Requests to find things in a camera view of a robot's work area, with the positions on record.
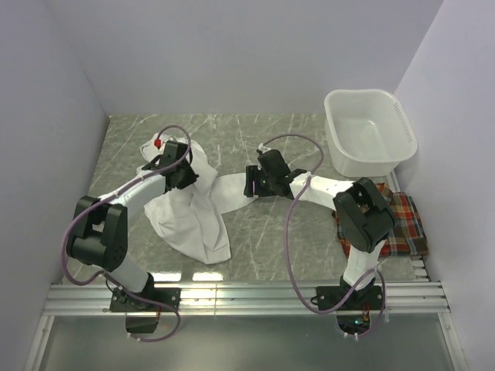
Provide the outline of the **white long sleeve shirt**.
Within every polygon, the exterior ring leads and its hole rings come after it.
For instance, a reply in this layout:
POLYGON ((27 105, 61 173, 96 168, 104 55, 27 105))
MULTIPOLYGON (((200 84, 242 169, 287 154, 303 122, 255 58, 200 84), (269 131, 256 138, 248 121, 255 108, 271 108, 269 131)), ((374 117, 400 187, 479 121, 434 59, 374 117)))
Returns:
POLYGON ((204 264, 231 259, 223 215, 255 201, 244 195, 246 175, 219 176, 203 148, 192 141, 192 169, 199 178, 184 190, 173 189, 144 206, 155 232, 173 249, 204 264))

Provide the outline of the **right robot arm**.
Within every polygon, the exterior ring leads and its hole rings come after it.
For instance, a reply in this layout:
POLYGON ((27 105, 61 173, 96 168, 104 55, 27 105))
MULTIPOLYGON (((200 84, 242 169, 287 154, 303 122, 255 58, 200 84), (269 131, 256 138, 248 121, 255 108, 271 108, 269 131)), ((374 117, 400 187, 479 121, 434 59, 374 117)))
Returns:
POLYGON ((391 207, 371 179, 341 181, 300 168, 291 170, 281 152, 270 149, 258 156, 257 165, 246 167, 244 195, 280 196, 331 209, 350 243, 341 300, 352 309, 367 301, 366 287, 376 277, 378 255, 396 224, 391 207))

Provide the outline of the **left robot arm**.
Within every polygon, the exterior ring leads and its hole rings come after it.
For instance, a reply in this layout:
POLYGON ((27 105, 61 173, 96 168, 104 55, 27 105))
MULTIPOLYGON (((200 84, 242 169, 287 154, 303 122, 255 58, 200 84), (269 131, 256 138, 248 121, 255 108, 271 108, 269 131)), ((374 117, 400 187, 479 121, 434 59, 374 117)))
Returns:
POLYGON ((62 242, 63 269, 69 281, 79 286, 92 282, 78 281, 69 274, 70 257, 98 268, 99 274, 128 293, 128 301, 137 310, 149 310, 156 299, 154 279, 128 254, 128 220, 151 200, 192 185, 199 178, 192 160, 190 141, 168 140, 163 152, 132 180, 98 198, 81 198, 62 242))

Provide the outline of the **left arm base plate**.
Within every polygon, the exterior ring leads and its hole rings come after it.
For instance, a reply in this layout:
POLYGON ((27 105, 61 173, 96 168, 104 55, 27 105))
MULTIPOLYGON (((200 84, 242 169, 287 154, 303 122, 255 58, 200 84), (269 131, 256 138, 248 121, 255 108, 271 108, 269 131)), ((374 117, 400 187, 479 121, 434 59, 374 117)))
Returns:
POLYGON ((180 288, 154 288, 150 295, 138 299, 137 294, 129 294, 120 288, 115 288, 112 292, 109 311, 116 313, 177 311, 180 295, 180 288))

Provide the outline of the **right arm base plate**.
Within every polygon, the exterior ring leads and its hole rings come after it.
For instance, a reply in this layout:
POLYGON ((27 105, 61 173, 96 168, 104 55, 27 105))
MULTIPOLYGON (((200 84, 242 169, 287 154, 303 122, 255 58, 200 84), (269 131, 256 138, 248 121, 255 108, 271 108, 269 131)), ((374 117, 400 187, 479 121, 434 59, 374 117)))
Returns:
MULTIPOLYGON (((310 299, 320 311, 328 310, 337 305, 347 291, 337 286, 318 286, 316 295, 310 299)), ((383 289, 372 285, 362 291, 354 291, 339 308, 339 311, 377 311, 382 307, 383 289)))

